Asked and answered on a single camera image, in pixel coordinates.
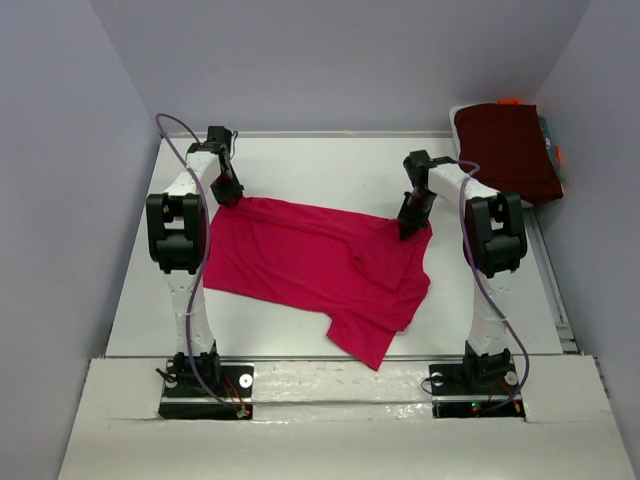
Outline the pink t-shirt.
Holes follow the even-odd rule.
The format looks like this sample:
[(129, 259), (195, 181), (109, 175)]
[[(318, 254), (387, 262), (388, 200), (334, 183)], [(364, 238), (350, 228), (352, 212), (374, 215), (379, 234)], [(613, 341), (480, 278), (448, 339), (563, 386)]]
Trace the pink t-shirt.
[(431, 238), (400, 239), (394, 219), (244, 198), (213, 216), (204, 285), (323, 313), (328, 339), (378, 370), (428, 294)]

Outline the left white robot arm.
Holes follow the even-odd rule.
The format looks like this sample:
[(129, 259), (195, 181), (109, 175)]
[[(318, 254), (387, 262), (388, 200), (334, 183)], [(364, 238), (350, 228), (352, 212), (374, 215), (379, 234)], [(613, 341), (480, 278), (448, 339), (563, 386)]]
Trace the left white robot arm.
[(201, 395), (215, 392), (221, 383), (203, 288), (210, 251), (207, 198), (232, 208), (243, 197), (244, 187), (232, 166), (236, 137), (224, 126), (210, 126), (205, 140), (194, 141), (178, 157), (183, 170), (175, 180), (163, 192), (148, 195), (145, 204), (150, 257), (167, 281), (178, 334), (166, 381)]

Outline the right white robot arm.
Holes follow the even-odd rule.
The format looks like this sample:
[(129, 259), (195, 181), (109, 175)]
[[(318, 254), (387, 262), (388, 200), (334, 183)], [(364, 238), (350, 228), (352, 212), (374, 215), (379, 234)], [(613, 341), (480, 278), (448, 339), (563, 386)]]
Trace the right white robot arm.
[(515, 369), (507, 342), (507, 315), (497, 299), (510, 288), (512, 274), (527, 253), (520, 196), (500, 192), (473, 178), (479, 166), (427, 151), (412, 151), (403, 161), (412, 190), (404, 194), (397, 216), (398, 235), (408, 240), (430, 225), (435, 200), (458, 210), (463, 254), (474, 276), (472, 325), (458, 363), (430, 369), (431, 392), (437, 396), (488, 395)]

